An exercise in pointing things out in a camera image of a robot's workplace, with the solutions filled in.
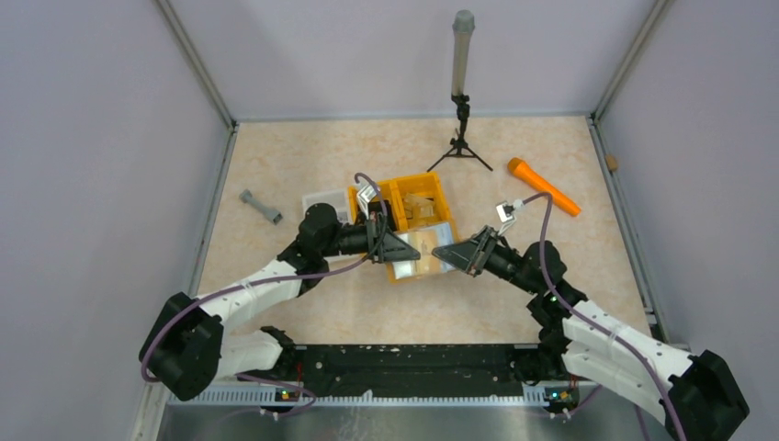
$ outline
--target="tripod stand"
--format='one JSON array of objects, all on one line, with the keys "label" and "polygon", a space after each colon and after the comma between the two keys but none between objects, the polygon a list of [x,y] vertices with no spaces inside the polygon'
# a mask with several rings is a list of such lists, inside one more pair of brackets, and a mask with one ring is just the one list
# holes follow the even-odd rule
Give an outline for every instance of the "tripod stand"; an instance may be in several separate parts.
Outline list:
[{"label": "tripod stand", "polygon": [[[468,147],[468,143],[465,141],[465,130],[468,127],[468,117],[470,116],[470,104],[468,104],[469,100],[470,97],[467,95],[452,96],[452,101],[457,104],[457,119],[460,121],[460,130],[457,130],[457,137],[452,138],[452,140],[449,141],[449,145],[451,145],[452,148],[449,149],[448,152],[444,153],[443,156],[438,158],[438,161],[435,161],[435,164],[431,165],[430,168],[427,169],[428,172],[433,170],[435,166],[438,165],[438,163],[444,161],[446,158],[478,159],[479,162],[484,164],[488,170],[492,171],[492,167],[490,167],[487,163],[484,162],[483,159],[474,153],[470,147]],[[470,154],[463,154],[464,150],[468,151]]]}]

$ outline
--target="gray dumbbell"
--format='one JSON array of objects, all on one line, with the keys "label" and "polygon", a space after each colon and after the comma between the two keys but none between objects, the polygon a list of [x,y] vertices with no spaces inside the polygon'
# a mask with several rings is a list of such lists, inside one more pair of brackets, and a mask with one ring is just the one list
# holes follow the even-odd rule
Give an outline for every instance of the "gray dumbbell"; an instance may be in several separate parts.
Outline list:
[{"label": "gray dumbbell", "polygon": [[252,196],[252,192],[249,190],[244,190],[241,195],[238,196],[238,199],[243,201],[245,204],[249,204],[252,207],[256,208],[257,211],[263,213],[263,216],[265,216],[266,219],[273,222],[274,225],[281,222],[283,216],[281,216],[281,213],[278,212],[277,209],[271,209],[270,207],[266,207],[263,205],[262,202],[255,199],[254,196]]}]

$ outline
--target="beige marble floor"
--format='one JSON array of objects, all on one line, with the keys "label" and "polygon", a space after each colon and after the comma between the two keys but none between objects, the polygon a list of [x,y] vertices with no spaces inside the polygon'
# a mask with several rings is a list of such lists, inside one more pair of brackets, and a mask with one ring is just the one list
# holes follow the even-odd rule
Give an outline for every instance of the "beige marble floor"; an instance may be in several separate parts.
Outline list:
[{"label": "beige marble floor", "polygon": [[[242,124],[222,194],[200,292],[246,277],[295,237],[302,195],[424,172],[448,147],[455,119],[383,119]],[[467,139],[495,169],[446,159],[436,167],[461,237],[498,226],[494,206],[534,191],[510,176],[526,161],[580,207],[552,212],[548,239],[566,279],[606,311],[648,331],[635,279],[583,117],[472,119]],[[245,188],[284,214],[277,226],[238,200]],[[538,240],[543,202],[506,234],[520,251]],[[244,330],[274,325],[298,343],[530,343],[538,326],[530,296],[497,277],[449,273],[390,284],[384,266],[365,264],[323,280],[304,296],[263,312]]]}]

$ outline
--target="purple cable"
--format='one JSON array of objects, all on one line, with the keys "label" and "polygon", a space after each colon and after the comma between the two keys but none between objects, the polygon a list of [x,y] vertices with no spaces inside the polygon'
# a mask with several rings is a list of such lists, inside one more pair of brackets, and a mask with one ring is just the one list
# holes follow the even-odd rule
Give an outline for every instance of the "purple cable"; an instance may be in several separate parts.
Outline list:
[{"label": "purple cable", "polygon": [[[597,396],[599,393],[601,393],[601,390],[603,390],[603,389],[604,389],[604,387],[602,385],[600,385],[600,384],[595,386],[595,389],[593,389],[593,391],[590,392],[589,395],[584,397],[584,400],[581,400],[581,402],[579,403],[578,406],[576,406],[575,409],[573,409],[570,412],[568,412],[568,415],[570,417],[573,417],[573,415],[578,413],[581,409],[584,408],[584,406],[586,406],[589,402],[591,402],[593,400],[593,398],[595,398],[595,396]],[[524,413],[527,414],[527,415],[530,415],[530,416],[537,416],[539,418],[547,418],[547,419],[549,419],[549,416],[551,415],[551,413],[549,413],[549,412],[524,411]],[[555,418],[558,418],[558,417],[567,418],[565,413],[556,413],[555,414]]]},{"label": "purple cable", "polygon": [[[381,204],[381,213],[384,215],[384,222],[383,222],[383,226],[382,226],[382,229],[381,229],[381,233],[379,234],[379,240],[376,241],[376,244],[374,245],[375,248],[378,248],[378,246],[382,242],[381,241],[381,236],[383,236],[384,233],[387,230],[387,205],[386,205],[386,202],[384,201],[384,197],[381,196],[381,189],[376,185],[376,183],[373,182],[373,180],[371,178],[367,177],[364,173],[356,173],[355,174],[355,182],[359,183],[359,180],[358,180],[359,177],[362,177],[363,179],[365,179],[370,184],[370,186],[373,187],[374,191],[376,191],[376,196],[378,197],[378,201]],[[345,273],[347,271],[351,271],[351,270],[357,268],[358,266],[362,265],[363,263],[365,263],[366,260],[368,260],[370,255],[373,254],[375,251],[376,250],[371,250],[366,255],[362,256],[362,258],[360,258],[360,260],[354,262],[353,264],[350,264],[348,266],[344,266],[343,268],[335,269],[333,271],[328,271],[326,273],[263,278],[263,279],[254,280],[254,281],[250,282],[249,286],[257,287],[259,285],[264,285],[266,283],[273,283],[273,282],[289,282],[291,280],[310,280],[310,279],[313,279],[313,278],[325,278],[325,277],[330,277],[330,276],[337,276],[337,275],[343,274],[343,273]],[[190,304],[186,308],[182,309],[178,314],[176,314],[170,320],[170,322],[166,323],[165,326],[163,326],[163,328],[160,330],[160,332],[157,333],[157,335],[154,336],[154,338],[152,340],[152,343],[149,345],[149,349],[146,350],[146,354],[143,355],[143,360],[141,361],[141,377],[143,377],[143,379],[145,379],[146,381],[148,381],[150,383],[156,383],[156,382],[160,381],[159,379],[149,375],[149,372],[148,372],[148,370],[149,370],[149,361],[152,359],[152,354],[157,349],[157,346],[159,346],[160,343],[163,341],[165,336],[170,332],[171,329],[173,329],[173,327],[178,322],[180,322],[184,317],[186,317],[187,314],[189,314],[190,312],[194,311],[196,308],[199,308],[200,305],[202,305],[203,303],[212,301],[212,300],[214,300],[214,299],[216,299],[218,297],[224,296],[226,294],[231,294],[233,292],[240,291],[242,289],[245,289],[245,287],[243,285],[236,285],[236,286],[233,286],[233,287],[229,287],[229,288],[225,288],[225,289],[219,290],[219,291],[214,292],[212,294],[208,294],[208,296],[206,296],[206,297],[204,297],[202,299],[195,300],[194,302],[192,302],[192,304]]]},{"label": "purple cable", "polygon": [[[306,395],[309,398],[311,398],[311,401],[303,404],[300,407],[295,407],[292,410],[290,410],[288,412],[285,412],[285,413],[278,413],[277,414],[278,418],[286,418],[288,416],[297,415],[298,413],[303,413],[303,412],[309,410],[309,408],[311,406],[313,406],[314,403],[317,400],[316,395],[314,395],[314,393],[312,391],[310,391],[310,390],[308,390],[306,388],[303,388],[301,386],[295,385],[295,384],[285,383],[284,381],[276,381],[274,379],[261,379],[259,377],[254,377],[254,376],[247,375],[247,374],[237,374],[236,377],[238,377],[239,379],[245,379],[245,380],[248,380],[248,381],[255,381],[255,382],[259,383],[259,384],[270,384],[270,385],[273,385],[273,386],[277,386],[279,388],[296,390],[296,391],[300,392],[300,394]],[[249,407],[249,408],[237,409],[235,411],[227,413],[226,415],[222,415],[222,417],[220,419],[218,419],[217,421],[213,422],[212,424],[209,424],[209,426],[206,429],[204,429],[202,432],[200,432],[199,435],[195,436],[195,438],[193,438],[193,441],[198,440],[201,437],[204,437],[205,435],[209,434],[217,426],[219,426],[220,424],[224,423],[225,421],[231,419],[233,416],[241,415],[241,414],[244,414],[244,413],[260,413],[260,414],[265,414],[265,415],[268,415],[268,416],[273,416],[274,415],[274,413],[268,412],[268,411],[263,413],[262,410],[263,410],[262,408]]]},{"label": "purple cable", "polygon": [[641,434],[644,435],[644,441],[651,441],[649,437],[649,429],[647,429],[647,422],[644,421],[644,415],[641,413],[641,408],[637,404],[633,405],[636,408],[636,418],[638,418],[638,426],[641,427]]},{"label": "purple cable", "polygon": [[[547,270],[547,257],[545,255],[545,249],[547,248],[544,246],[544,243],[546,243],[547,240],[547,226],[549,225],[549,216],[552,214],[552,195],[547,192],[541,192],[537,193],[530,198],[527,198],[522,201],[524,205],[538,199],[538,198],[547,198],[547,212],[544,214],[544,221],[541,223],[541,239],[540,239],[540,254],[541,254],[541,273],[544,275],[544,281],[547,282],[547,288],[552,292],[552,295],[555,296],[555,299],[558,300],[559,304],[563,306],[566,310],[568,310],[571,314],[576,316],[578,319],[582,320],[583,322],[589,324],[593,328],[597,329],[601,333],[604,333],[606,335],[611,335],[612,333],[603,327],[601,324],[594,322],[589,317],[585,316],[579,311],[576,311],[571,307],[571,305],[563,299],[563,297],[560,295],[560,293],[557,291],[557,288],[555,288],[554,284],[552,284],[552,279],[549,276],[549,272]],[[676,430],[676,434],[679,436],[679,441],[687,441],[687,436],[684,434],[684,430],[682,428],[682,422],[679,420],[679,414],[676,412],[676,409],[673,407],[673,403],[671,402],[671,398],[668,395],[668,391],[665,390],[665,387],[662,385],[662,380],[658,376],[655,369],[652,367],[652,365],[649,363],[649,361],[636,349],[635,346],[631,345],[627,340],[620,337],[619,335],[615,336],[615,341],[617,341],[619,344],[625,347],[631,354],[633,354],[638,361],[641,363],[641,365],[649,372],[649,376],[652,377],[652,382],[655,383],[655,386],[657,386],[658,391],[660,392],[660,396],[662,397],[663,405],[665,406],[665,409],[668,411],[668,415],[671,417],[671,421],[673,421],[673,427]]]}]

